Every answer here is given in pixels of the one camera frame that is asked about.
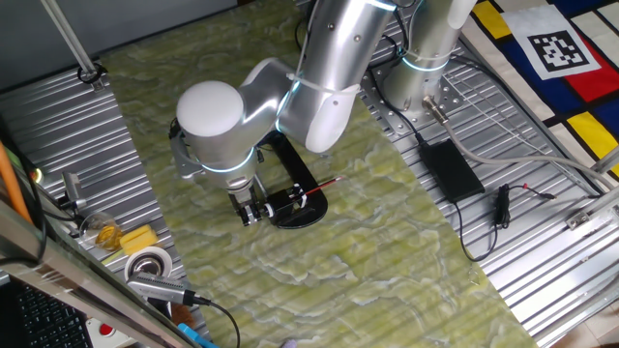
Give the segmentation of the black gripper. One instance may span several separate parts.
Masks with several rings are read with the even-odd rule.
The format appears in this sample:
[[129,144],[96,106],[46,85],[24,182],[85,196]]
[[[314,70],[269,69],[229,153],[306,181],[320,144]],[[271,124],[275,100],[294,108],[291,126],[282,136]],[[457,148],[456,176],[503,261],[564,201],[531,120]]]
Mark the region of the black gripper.
[[228,196],[244,226],[249,226],[254,222],[262,220],[262,215],[258,208],[259,200],[254,185],[234,189],[228,193]]

